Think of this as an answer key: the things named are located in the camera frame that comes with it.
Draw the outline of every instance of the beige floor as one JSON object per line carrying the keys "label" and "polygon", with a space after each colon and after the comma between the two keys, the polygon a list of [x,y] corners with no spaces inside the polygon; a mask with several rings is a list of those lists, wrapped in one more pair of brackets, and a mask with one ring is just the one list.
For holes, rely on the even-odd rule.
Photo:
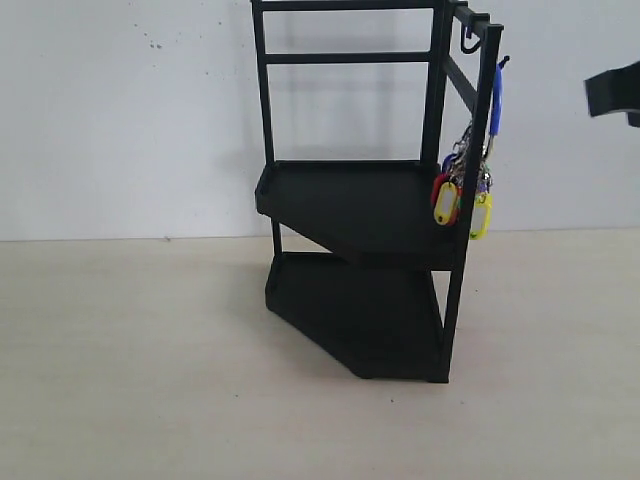
{"label": "beige floor", "polygon": [[640,478],[639,246],[474,243],[427,385],[357,380],[268,313],[266,240],[2,244],[0,478]]}

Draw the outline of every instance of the corner shelf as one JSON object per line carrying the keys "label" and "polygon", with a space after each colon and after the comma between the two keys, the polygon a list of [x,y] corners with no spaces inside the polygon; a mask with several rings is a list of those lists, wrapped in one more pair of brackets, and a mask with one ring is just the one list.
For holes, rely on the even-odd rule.
{"label": "corner shelf", "polygon": [[[439,172],[444,97],[449,80],[472,113],[467,173],[477,178],[503,27],[457,0],[251,3],[266,160],[256,207],[271,218],[274,245],[267,308],[359,377],[448,382],[475,185],[465,182],[457,223],[437,225],[431,192]],[[433,9],[430,50],[266,52],[266,13],[394,9]],[[477,87],[449,54],[456,19],[480,38]],[[429,63],[418,160],[276,160],[269,65],[416,62]],[[283,251],[281,225],[331,253]],[[433,271],[451,272],[444,318]]]}

